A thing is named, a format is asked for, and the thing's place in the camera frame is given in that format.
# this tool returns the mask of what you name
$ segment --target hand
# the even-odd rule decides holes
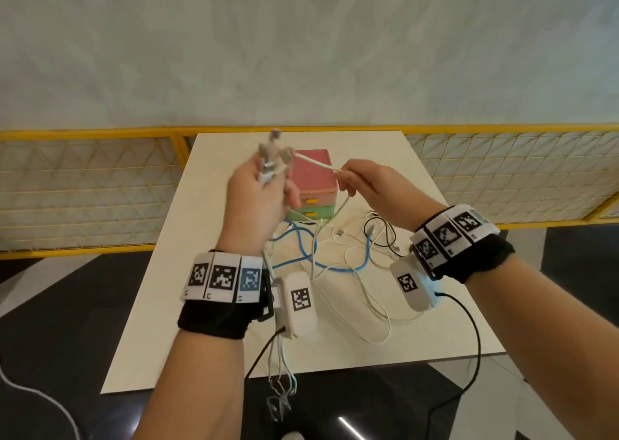
[[[349,160],[336,173],[340,191],[352,197],[357,191],[393,226],[415,231],[432,215],[447,207],[413,186],[398,171],[369,160]]]
[[[226,209],[217,249],[244,256],[260,256],[288,207],[301,207],[299,190],[286,174],[263,186],[258,182],[259,158],[255,154],[228,179]]]

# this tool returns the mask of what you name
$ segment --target white table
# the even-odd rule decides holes
[[[195,255],[212,248],[217,240],[228,176],[266,139],[265,133],[204,133],[198,135],[191,157],[174,196],[172,206],[127,325],[102,388],[103,393],[149,389],[155,386],[176,334],[176,319],[182,308],[179,300]],[[421,161],[399,131],[390,132],[285,132],[282,145],[298,149],[327,148],[333,165],[349,158],[369,158],[393,166],[417,187],[445,202]],[[337,206],[345,199],[338,194]],[[360,195],[352,198],[333,221],[336,226],[361,216],[368,206]],[[356,222],[351,229],[360,227]],[[407,232],[398,230],[398,243],[408,246]],[[348,246],[322,243],[317,260],[334,264],[342,260]],[[310,242],[306,240],[306,249]],[[272,258],[274,264],[299,257],[294,233],[281,240]],[[350,260],[361,262],[363,250],[349,253]],[[385,264],[389,259],[377,254]],[[278,269],[280,275],[299,270],[301,264]],[[368,265],[363,280],[393,318],[414,316],[388,270]],[[349,274],[328,272],[317,281],[330,302],[355,328],[372,340],[381,340],[387,330],[364,304],[359,286]],[[443,290],[463,302],[476,319],[484,354],[505,350],[472,301],[465,286],[445,279]],[[295,373],[383,365],[410,361],[471,357],[477,352],[476,336],[465,313],[451,301],[426,312],[408,324],[395,323],[389,340],[382,345],[364,342],[344,325],[315,295],[318,330],[298,340],[286,341],[286,354]],[[244,339],[245,366],[248,369],[259,350],[274,332],[274,320],[252,323]],[[266,357],[253,375],[266,374]]]

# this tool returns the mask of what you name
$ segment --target blue cable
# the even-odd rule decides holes
[[[303,257],[298,257],[296,259],[291,259],[285,262],[281,262],[280,264],[276,264],[273,266],[273,269],[277,269],[279,267],[283,267],[285,265],[288,264],[293,264],[295,262],[301,262],[303,260],[309,260],[311,261],[311,256],[309,254],[307,254],[307,252],[305,251],[305,248],[303,247],[303,242],[301,241],[301,231],[305,231],[307,233],[309,233],[312,238],[314,237],[314,234],[308,229],[308,228],[304,228],[302,226],[297,226],[295,223],[289,222],[290,225],[292,225],[292,228],[290,228],[289,230],[287,230],[285,233],[282,233],[280,236],[278,236],[277,238],[274,238],[272,241],[279,241],[281,240],[284,236],[286,236],[288,233],[292,233],[293,231],[297,232],[297,240],[299,243],[299,249],[301,250],[301,253],[303,254]],[[365,244],[365,261],[363,262],[363,264],[361,264],[359,267],[355,268],[355,271],[360,271],[362,270],[364,267],[367,266],[368,262],[369,262],[369,248],[370,248],[370,240],[368,237],[366,237],[366,244]],[[318,243],[314,243],[314,253],[316,253],[316,249],[318,248]],[[321,267],[322,269],[326,269],[327,265],[325,264],[321,264],[320,262],[316,262],[314,261],[314,264],[317,265],[318,267]],[[329,270],[332,270],[334,272],[352,272],[352,270],[350,269],[341,269],[339,267],[331,267]]]

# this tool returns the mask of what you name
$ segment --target wristband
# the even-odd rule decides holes
[[[262,317],[268,273],[262,258],[218,250],[198,254],[182,291],[185,304],[178,326],[186,331],[242,339],[254,319]]]
[[[475,272],[495,269],[514,252],[500,230],[475,209],[456,205],[430,217],[411,237],[429,276],[465,283]]]

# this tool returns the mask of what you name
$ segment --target yellow frame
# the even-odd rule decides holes
[[[59,131],[3,131],[0,142],[37,140],[81,140],[81,139],[140,139],[144,137],[169,137],[179,163],[184,167],[190,156],[187,137],[198,133],[268,132],[273,126],[178,126],[178,127],[135,127],[128,129],[71,129]],[[619,123],[605,124],[465,124],[465,125],[309,125],[277,127],[283,132],[333,132],[333,131],[401,131],[408,134],[433,133],[525,133],[525,132],[586,132],[619,131]],[[604,201],[581,220],[546,221],[532,223],[505,223],[497,225],[502,230],[518,228],[544,228],[549,226],[594,225],[619,223],[617,218],[603,218],[619,201],[619,191]],[[0,260],[32,257],[73,256],[76,254],[150,251],[154,244],[128,246],[107,246],[101,248],[49,249],[40,251],[17,251],[0,253]]]

